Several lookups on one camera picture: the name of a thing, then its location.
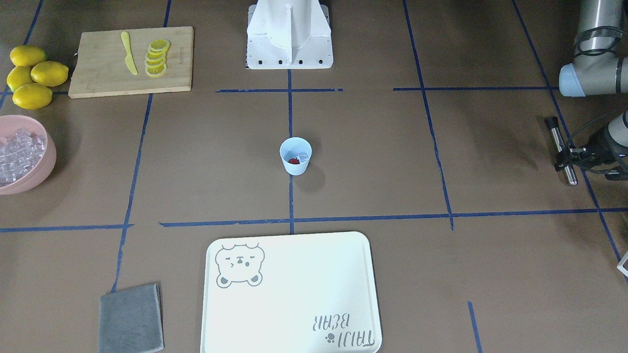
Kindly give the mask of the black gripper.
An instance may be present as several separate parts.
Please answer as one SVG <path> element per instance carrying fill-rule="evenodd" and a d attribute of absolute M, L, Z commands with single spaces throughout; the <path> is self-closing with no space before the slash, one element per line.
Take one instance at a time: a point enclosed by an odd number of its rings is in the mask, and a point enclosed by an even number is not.
<path fill-rule="evenodd" d="M 617 143 L 610 132 L 596 132 L 588 142 L 579 147 L 568 149 L 565 143 L 559 145 L 561 150 L 555 155 L 554 169 L 558 172 L 567 167 L 576 166 L 590 172 L 618 172 L 619 167 L 595 170 L 595 167 L 610 165 L 618 161 Z"/>

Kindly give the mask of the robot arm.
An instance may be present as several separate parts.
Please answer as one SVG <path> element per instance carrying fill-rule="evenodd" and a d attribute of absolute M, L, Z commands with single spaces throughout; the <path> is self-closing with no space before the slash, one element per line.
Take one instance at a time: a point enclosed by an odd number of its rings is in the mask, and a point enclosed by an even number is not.
<path fill-rule="evenodd" d="M 566 98 L 623 94 L 627 91 L 627 58 L 617 47 L 627 37 L 623 27 L 625 0 L 584 0 L 579 10 L 574 57 L 559 72 L 559 91 Z M 586 144 L 561 148 L 557 171 L 579 167 L 611 181 L 627 179 L 627 112 L 592 134 Z"/>

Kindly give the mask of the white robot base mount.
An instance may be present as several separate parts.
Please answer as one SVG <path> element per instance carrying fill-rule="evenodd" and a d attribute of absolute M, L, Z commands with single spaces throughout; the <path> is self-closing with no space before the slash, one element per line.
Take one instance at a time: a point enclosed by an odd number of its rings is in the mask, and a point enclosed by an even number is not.
<path fill-rule="evenodd" d="M 318 0 L 259 0 L 248 8 L 245 66 L 318 70 L 334 63 L 328 6 Z"/>

